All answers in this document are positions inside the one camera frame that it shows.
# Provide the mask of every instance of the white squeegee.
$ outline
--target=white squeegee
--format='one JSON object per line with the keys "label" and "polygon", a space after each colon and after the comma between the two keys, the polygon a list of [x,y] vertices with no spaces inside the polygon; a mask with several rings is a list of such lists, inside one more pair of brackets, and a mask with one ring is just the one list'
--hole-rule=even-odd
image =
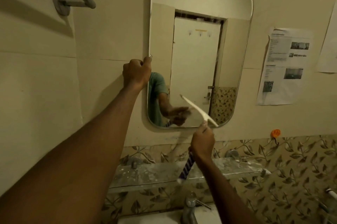
{"label": "white squeegee", "polygon": [[202,109],[200,109],[198,106],[196,106],[194,103],[192,103],[190,100],[188,100],[183,95],[180,95],[182,99],[184,99],[187,103],[189,103],[192,107],[194,107],[203,117],[205,121],[210,121],[215,127],[218,127],[219,125],[210,117],[206,112],[204,112]]}

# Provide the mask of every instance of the reflected door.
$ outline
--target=reflected door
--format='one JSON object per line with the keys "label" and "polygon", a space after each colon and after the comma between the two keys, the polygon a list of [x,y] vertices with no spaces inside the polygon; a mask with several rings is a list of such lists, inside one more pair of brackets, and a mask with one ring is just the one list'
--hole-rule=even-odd
{"label": "reflected door", "polygon": [[[216,23],[175,18],[170,83],[173,107],[188,106],[180,97],[182,94],[208,113],[208,86],[213,85],[220,27]],[[202,121],[194,111],[183,126],[196,127]]]}

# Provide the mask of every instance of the orange sticker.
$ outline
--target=orange sticker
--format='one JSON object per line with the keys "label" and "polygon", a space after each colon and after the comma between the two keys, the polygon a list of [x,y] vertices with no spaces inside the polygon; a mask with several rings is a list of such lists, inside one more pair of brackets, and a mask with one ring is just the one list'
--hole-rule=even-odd
{"label": "orange sticker", "polygon": [[272,133],[270,134],[273,138],[279,137],[281,134],[281,131],[279,129],[274,129]]}

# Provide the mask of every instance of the photo on paper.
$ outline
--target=photo on paper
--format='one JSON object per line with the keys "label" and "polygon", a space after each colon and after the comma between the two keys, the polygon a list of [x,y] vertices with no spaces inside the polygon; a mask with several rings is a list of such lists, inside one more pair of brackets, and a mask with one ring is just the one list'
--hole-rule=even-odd
{"label": "photo on paper", "polygon": [[292,42],[291,49],[295,50],[308,50],[309,49],[309,43],[305,42]]}
{"label": "photo on paper", "polygon": [[274,84],[273,81],[265,81],[264,84],[263,84],[263,90],[262,90],[262,92],[263,93],[272,92],[273,84]]}
{"label": "photo on paper", "polygon": [[294,80],[302,78],[303,69],[298,68],[287,68],[285,69],[284,79]]}

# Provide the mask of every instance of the hand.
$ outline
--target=hand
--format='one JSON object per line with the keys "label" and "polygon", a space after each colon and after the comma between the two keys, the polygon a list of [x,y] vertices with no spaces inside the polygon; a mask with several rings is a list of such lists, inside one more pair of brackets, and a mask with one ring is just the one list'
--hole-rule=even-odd
{"label": "hand", "polygon": [[124,88],[133,86],[141,91],[149,82],[151,76],[151,58],[145,57],[144,61],[132,59],[123,65]]}
{"label": "hand", "polygon": [[187,115],[183,115],[185,111],[188,110],[188,107],[174,107],[167,113],[167,116],[174,116],[172,123],[177,126],[182,126],[186,119]]}
{"label": "hand", "polygon": [[204,121],[193,134],[190,151],[196,163],[212,161],[212,152],[215,144],[214,134]]}

